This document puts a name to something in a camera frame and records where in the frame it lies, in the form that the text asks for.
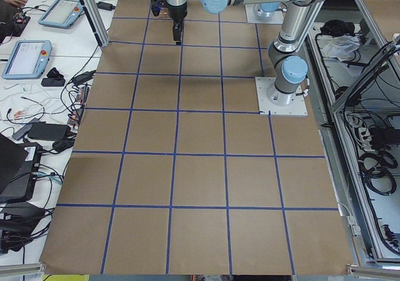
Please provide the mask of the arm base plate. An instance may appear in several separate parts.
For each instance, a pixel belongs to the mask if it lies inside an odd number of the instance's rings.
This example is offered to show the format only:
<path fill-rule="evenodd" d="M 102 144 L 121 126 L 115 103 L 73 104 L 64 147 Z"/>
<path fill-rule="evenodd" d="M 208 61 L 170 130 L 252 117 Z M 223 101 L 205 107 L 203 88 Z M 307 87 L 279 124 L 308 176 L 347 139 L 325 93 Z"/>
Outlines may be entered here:
<path fill-rule="evenodd" d="M 308 111 L 301 86 L 296 92 L 283 94 L 275 87 L 275 77 L 256 77 L 256 92 L 259 114 L 262 116 L 306 117 Z"/>
<path fill-rule="evenodd" d="M 255 24 L 282 24 L 283 12 L 279 2 L 247 4 L 246 17 L 248 23 Z"/>

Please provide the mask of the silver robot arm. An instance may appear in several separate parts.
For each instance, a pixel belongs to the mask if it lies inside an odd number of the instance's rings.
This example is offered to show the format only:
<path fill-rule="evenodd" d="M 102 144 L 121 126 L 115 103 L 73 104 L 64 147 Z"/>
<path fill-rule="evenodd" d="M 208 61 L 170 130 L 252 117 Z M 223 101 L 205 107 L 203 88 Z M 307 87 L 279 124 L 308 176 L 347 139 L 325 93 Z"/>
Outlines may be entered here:
<path fill-rule="evenodd" d="M 228 6 L 245 6 L 249 22 L 280 24 L 279 34 L 269 46 L 269 58 L 276 71 L 275 81 L 266 96 L 277 106 L 290 105 L 308 72 L 306 62 L 295 55 L 303 43 L 325 0 L 200 0 L 204 10 L 219 14 Z M 167 9 L 173 20 L 172 34 L 181 42 L 184 18 L 188 13 L 187 0 L 151 0 L 151 11 L 158 16 Z"/>

